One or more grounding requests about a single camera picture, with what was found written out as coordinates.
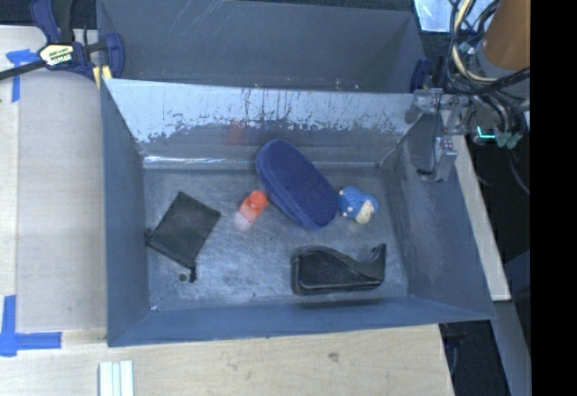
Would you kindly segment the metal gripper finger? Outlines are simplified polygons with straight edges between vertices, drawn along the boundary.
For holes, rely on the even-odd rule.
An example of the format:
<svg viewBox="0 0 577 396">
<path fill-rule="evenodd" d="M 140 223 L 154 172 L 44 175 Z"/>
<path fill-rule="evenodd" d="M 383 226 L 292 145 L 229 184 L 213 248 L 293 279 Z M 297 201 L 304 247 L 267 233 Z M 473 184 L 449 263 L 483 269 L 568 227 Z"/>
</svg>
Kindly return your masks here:
<svg viewBox="0 0 577 396">
<path fill-rule="evenodd" d="M 433 180 L 447 181 L 455 164 L 458 152 L 454 149 L 451 136 L 435 138 Z"/>
<path fill-rule="evenodd" d="M 423 115 L 438 115 L 441 110 L 441 88 L 420 88 L 412 93 L 412 100 L 405 113 L 405 122 L 414 124 Z"/>
</svg>

